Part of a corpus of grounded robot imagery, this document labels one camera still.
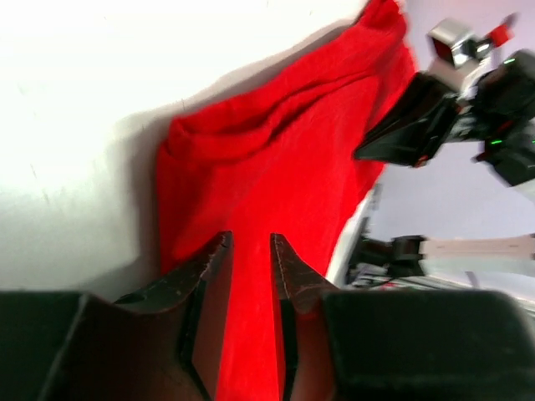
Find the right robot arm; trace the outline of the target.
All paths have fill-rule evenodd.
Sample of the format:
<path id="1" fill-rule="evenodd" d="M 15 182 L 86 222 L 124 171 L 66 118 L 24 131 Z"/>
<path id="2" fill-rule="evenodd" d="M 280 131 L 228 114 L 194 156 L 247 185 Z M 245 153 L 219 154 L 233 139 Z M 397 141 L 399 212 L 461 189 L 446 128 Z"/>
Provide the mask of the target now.
<path id="1" fill-rule="evenodd" d="M 419 168 L 445 143 L 479 142 L 474 162 L 526 198 L 534 198 L 534 53 L 517 50 L 475 85 L 466 99 L 427 72 L 419 72 L 390 112 L 364 136 L 356 160 Z M 379 241 L 360 233 L 353 266 L 383 267 L 391 278 L 431 270 L 534 274 L 532 234 L 490 240 L 431 240 L 399 236 Z"/>

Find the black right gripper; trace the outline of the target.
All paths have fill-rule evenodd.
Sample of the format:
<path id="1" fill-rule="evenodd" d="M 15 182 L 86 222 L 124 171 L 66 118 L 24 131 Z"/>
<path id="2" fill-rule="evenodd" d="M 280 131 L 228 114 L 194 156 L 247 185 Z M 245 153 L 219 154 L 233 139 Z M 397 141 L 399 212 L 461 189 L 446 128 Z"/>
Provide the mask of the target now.
<path id="1" fill-rule="evenodd" d="M 444 142 L 534 145 L 533 51 L 517 50 L 471 89 L 469 96 L 428 74 L 416 74 L 393 108 L 364 135 L 354 158 L 419 167 Z"/>

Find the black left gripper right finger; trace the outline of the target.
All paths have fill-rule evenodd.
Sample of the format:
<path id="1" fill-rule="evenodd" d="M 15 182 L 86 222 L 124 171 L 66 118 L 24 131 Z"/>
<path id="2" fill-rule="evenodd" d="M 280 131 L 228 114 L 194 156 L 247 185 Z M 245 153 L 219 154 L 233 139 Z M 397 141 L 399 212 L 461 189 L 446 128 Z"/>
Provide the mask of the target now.
<path id="1" fill-rule="evenodd" d="M 508 295 L 340 290 L 270 239 L 286 400 L 531 400 L 534 323 Z"/>

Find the red trousers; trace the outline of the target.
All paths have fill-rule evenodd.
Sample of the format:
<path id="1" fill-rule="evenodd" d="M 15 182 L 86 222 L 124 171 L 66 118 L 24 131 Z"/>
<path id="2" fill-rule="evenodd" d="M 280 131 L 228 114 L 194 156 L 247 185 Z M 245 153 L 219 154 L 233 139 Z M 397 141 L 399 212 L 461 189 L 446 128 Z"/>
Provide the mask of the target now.
<path id="1" fill-rule="evenodd" d="M 352 154 L 415 74 L 395 1 L 251 92 L 172 120 L 156 157 L 161 270 L 230 231 L 234 257 L 219 400 L 278 400 L 283 366 L 270 236 L 325 274 L 383 170 Z"/>

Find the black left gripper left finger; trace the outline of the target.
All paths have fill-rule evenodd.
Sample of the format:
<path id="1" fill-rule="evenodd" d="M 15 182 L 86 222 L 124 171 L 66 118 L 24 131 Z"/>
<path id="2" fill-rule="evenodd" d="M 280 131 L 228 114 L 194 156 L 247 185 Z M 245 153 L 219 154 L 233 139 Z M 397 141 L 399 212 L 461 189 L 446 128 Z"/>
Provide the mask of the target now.
<path id="1" fill-rule="evenodd" d="M 88 292 L 2 292 L 2 399 L 214 399 L 232 251 L 232 234 L 220 233 L 115 302 Z"/>

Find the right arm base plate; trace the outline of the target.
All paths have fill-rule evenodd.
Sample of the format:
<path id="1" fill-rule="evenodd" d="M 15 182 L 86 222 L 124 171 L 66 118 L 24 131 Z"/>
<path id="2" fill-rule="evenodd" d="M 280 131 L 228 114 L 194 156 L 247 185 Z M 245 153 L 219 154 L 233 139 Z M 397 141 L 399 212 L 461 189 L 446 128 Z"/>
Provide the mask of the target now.
<path id="1" fill-rule="evenodd" d="M 420 252 L 421 244 L 426 240 L 424 236 L 398 236 L 391 241 L 381 241 L 369 236 L 369 217 L 359 223 L 356 241 L 352 247 L 345 282 L 354 287 L 358 279 L 368 271 L 366 266 L 382 268 L 385 282 L 406 277 L 423 277 L 425 273 L 420 265 L 423 256 Z"/>

